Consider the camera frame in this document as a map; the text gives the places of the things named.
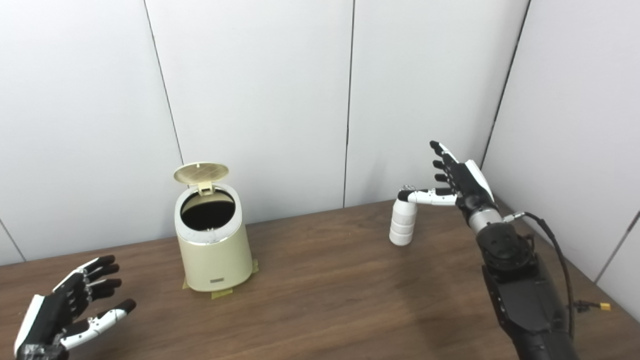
trash can lid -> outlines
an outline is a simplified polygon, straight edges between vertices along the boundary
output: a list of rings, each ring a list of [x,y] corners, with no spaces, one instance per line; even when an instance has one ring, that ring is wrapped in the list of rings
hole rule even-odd
[[[229,169],[222,164],[190,163],[173,173],[173,178],[187,185],[198,185],[200,195],[213,194],[211,183],[227,176]]]

wooden table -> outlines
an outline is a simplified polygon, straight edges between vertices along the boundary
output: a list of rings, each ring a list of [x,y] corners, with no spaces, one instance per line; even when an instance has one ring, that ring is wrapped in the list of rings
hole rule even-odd
[[[12,358],[33,294],[95,256],[114,254],[123,286],[85,315],[128,297],[138,307],[72,359],[516,359],[458,210],[421,207],[413,243],[401,248],[388,240],[391,205],[248,226],[260,272],[215,300],[182,289],[175,238],[2,266],[0,357]],[[555,253],[543,240],[537,250],[564,294]],[[611,301],[574,267],[571,273],[576,299]],[[640,325],[619,307],[577,315],[583,360],[636,359],[638,339]]]

white wall panel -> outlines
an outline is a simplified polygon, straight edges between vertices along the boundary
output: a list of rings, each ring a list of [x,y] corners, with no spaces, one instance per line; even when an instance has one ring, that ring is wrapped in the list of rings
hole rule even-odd
[[[143,1],[0,7],[0,218],[27,259],[175,234],[180,157]]]
[[[598,285],[640,321],[640,229],[635,226],[620,247]]]
[[[0,224],[0,265],[20,263],[22,257],[11,241],[9,234]]]
[[[148,0],[184,161],[247,222],[342,206],[352,2]]]
[[[640,204],[640,3],[533,1],[483,172],[594,279]]]
[[[482,158],[526,5],[356,2],[347,206],[436,186],[430,140]]]

black cable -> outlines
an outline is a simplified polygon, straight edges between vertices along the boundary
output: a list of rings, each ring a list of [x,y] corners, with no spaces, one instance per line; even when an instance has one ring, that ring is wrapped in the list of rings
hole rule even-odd
[[[538,223],[538,225],[542,228],[545,234],[547,234],[547,236],[549,237],[549,240],[551,240],[551,242],[554,244],[554,247],[556,248],[556,254],[558,255],[558,260],[560,260],[560,266],[562,267],[562,271],[564,273],[564,283],[566,284],[566,297],[569,301],[569,337],[571,337],[571,339],[573,340],[573,307],[574,307],[573,286],[571,286],[569,269],[566,266],[566,260],[562,253],[562,250],[560,249],[560,244],[558,244],[558,241],[556,240],[556,236],[554,235],[553,231],[551,231],[551,228],[547,225],[544,219],[541,219],[536,215],[533,215],[532,213],[528,213],[528,212],[525,212],[524,215],[532,218]]]

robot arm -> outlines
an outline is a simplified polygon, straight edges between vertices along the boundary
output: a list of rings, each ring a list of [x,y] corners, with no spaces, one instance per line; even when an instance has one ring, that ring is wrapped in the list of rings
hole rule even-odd
[[[524,215],[503,218],[498,212],[493,193],[473,160],[459,163],[438,142],[431,147],[441,160],[433,162],[444,174],[435,176],[449,189],[416,192],[403,188],[394,204],[389,238],[396,245],[411,241],[416,203],[455,204],[469,227],[484,260],[482,273],[499,324],[511,338],[521,360],[578,360],[570,332],[566,310],[542,259],[528,241],[518,235],[510,221]]]
[[[68,350],[104,332],[135,307],[128,299],[114,309],[74,323],[89,303],[112,296],[120,279],[102,279],[120,268],[114,256],[95,258],[69,273],[52,291],[34,295],[15,340],[20,360],[64,360]]]

